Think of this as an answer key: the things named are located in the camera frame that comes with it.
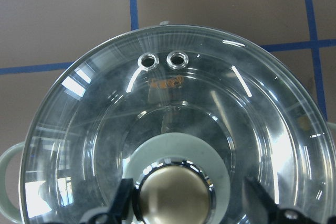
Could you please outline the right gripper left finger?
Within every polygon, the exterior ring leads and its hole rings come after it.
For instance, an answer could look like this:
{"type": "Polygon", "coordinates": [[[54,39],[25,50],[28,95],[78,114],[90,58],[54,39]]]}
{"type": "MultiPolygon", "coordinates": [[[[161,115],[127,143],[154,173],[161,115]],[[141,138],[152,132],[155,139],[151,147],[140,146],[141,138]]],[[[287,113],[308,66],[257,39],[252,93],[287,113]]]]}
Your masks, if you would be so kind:
{"type": "Polygon", "coordinates": [[[108,207],[96,207],[83,214],[79,223],[122,223],[128,217],[133,194],[133,179],[123,178],[108,207]]]}

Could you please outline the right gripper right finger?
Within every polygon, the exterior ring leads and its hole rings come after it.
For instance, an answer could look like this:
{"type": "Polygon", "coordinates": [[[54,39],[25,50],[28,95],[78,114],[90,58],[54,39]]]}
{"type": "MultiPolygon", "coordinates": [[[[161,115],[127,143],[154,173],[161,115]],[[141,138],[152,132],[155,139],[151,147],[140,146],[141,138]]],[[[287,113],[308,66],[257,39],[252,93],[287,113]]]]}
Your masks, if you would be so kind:
{"type": "Polygon", "coordinates": [[[297,207],[275,203],[262,184],[250,176],[243,181],[243,210],[250,223],[318,223],[297,207]]]}

